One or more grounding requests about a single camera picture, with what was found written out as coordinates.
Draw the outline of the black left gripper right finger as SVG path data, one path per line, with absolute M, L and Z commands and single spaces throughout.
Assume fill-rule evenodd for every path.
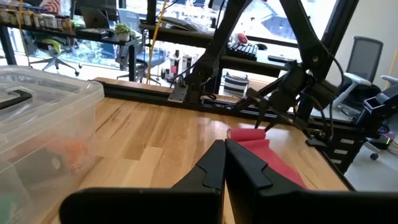
M 398 224 L 398 192 L 306 190 L 236 141 L 226 149 L 236 224 Z

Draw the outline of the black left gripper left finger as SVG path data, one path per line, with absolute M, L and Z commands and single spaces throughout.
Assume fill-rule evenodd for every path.
M 216 140 L 171 188 L 79 190 L 63 200 L 61 224 L 221 224 L 225 160 Z

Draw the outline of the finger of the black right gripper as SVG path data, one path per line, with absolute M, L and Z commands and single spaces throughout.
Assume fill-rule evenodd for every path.
M 266 126 L 266 131 L 271 130 L 277 124 L 282 124 L 282 123 L 295 126 L 297 129 L 300 130 L 303 130 L 307 127 L 307 122 L 300 119 L 299 117 L 291 116 L 288 114 L 279 114 L 275 119 L 269 122 L 269 124 Z
M 269 102 L 253 88 L 248 88 L 247 97 L 254 100 L 257 103 L 257 107 L 259 109 L 259 116 L 257 117 L 255 128 L 258 128 L 266 114 L 266 111 L 269 108 Z

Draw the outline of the pink elastic bandage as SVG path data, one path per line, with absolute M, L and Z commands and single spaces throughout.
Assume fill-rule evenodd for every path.
M 261 158 L 279 174 L 307 189 L 307 186 L 298 173 L 270 148 L 271 141 L 266 139 L 266 132 L 263 129 L 229 128 L 227 130 L 227 137 L 238 142 L 257 157 Z

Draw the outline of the black white striped box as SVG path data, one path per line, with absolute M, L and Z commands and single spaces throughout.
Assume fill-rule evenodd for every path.
M 230 75 L 227 73 L 224 78 L 224 91 L 243 96 L 249 83 L 247 75 Z

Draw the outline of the black keyboard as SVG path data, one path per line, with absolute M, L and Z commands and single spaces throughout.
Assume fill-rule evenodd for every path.
M 252 44 L 233 43 L 226 47 L 226 53 L 233 57 L 257 60 L 258 46 Z

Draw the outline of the black drawer cabinet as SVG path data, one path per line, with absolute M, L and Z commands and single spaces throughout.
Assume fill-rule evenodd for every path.
M 365 142 L 363 134 L 352 131 L 336 130 L 323 152 L 337 169 L 344 174 Z

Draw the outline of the black open bin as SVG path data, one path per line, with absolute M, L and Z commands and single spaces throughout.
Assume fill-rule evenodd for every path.
M 363 102 L 363 110 L 355 126 L 369 133 L 377 133 L 383 122 L 398 113 L 398 85 L 393 85 Z

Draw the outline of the black desk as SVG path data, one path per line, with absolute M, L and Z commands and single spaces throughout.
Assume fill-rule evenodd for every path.
M 157 40 L 207 48 L 212 40 L 212 36 L 197 32 L 161 27 L 157 32 Z M 268 59 L 270 49 L 271 48 L 269 47 L 268 51 L 258 51 L 256 61 L 224 54 L 220 58 L 220 67 L 277 78 L 280 71 L 287 71 L 288 67 L 284 63 L 270 61 Z

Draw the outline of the blue office chair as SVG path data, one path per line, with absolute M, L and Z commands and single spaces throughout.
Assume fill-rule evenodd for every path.
M 116 55 L 116 62 L 121 70 L 129 70 L 127 75 L 118 76 L 128 78 L 130 82 L 142 82 L 147 75 L 148 67 L 154 68 L 165 62 L 166 51 L 154 49 L 152 56 L 149 50 L 142 50 L 139 47 L 120 46 Z

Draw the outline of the orange item in box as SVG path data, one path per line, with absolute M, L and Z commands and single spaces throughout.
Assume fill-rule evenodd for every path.
M 78 173 L 85 170 L 89 164 L 89 148 L 87 144 L 81 140 L 66 140 L 60 146 L 60 151 L 64 153 L 68 168 L 73 173 Z

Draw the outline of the small potted green plant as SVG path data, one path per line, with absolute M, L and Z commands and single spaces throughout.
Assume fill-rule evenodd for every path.
M 130 39 L 131 39 L 132 30 L 126 24 L 119 23 L 119 24 L 115 25 L 114 33 L 118 36 L 118 39 L 120 41 L 127 42 L 127 41 L 130 41 Z

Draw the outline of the clear plastic storage box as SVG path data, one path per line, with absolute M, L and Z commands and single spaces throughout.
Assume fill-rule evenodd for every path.
M 14 224 L 36 224 L 76 187 L 95 161 L 95 109 L 103 86 L 36 70 L 0 66 L 0 195 L 19 198 Z M 60 146 L 85 142 L 90 160 L 73 173 Z

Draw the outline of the green item in box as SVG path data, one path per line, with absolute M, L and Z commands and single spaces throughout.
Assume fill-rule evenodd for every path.
M 0 195 L 0 224 L 14 224 L 19 218 L 19 198 L 16 195 Z

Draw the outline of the grey laptop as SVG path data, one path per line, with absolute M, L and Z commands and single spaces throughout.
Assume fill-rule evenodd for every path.
M 81 14 L 86 28 L 109 29 L 108 12 L 104 9 L 81 7 Z

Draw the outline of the green grey office chair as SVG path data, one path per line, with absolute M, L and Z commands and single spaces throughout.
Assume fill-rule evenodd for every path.
M 33 64 L 38 64 L 38 63 L 46 63 L 46 66 L 42 69 L 42 71 L 45 71 L 46 69 L 54 66 L 57 70 L 59 70 L 59 65 L 64 65 L 66 67 L 72 68 L 75 71 L 75 76 L 78 77 L 80 74 L 80 69 L 83 67 L 82 64 L 78 64 L 78 68 L 75 68 L 66 62 L 64 62 L 62 59 L 60 59 L 60 56 L 66 55 L 66 54 L 74 54 L 75 50 L 78 49 L 78 44 L 75 39 L 72 38 L 66 38 L 65 43 L 62 41 L 60 42 L 59 40 L 55 39 L 43 39 L 43 40 L 29 40 L 28 41 L 28 50 L 33 50 L 32 54 L 34 55 L 37 50 L 40 52 L 43 52 L 49 56 L 47 59 L 43 60 L 38 60 L 38 61 L 30 61 L 28 63 L 29 67 L 32 68 Z

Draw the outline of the black shelf table with jars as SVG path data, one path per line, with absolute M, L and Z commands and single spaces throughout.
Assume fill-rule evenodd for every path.
M 103 42 L 113 45 L 130 47 L 134 48 L 137 45 L 136 35 L 132 30 L 132 35 L 130 41 L 120 41 L 118 36 L 114 33 L 114 27 L 109 29 L 101 29 L 101 28 L 86 28 L 84 27 L 75 27 L 75 28 L 48 28 L 48 27 L 36 27 L 35 24 L 26 25 L 26 24 L 13 24 L 11 21 L 3 21 L 0 16 L 0 26 L 2 27 L 21 27 L 23 30 L 30 30 L 34 32 L 46 33 L 49 35 L 59 36 L 59 37 L 69 37 L 76 39 L 85 39 L 92 40 L 96 42 Z

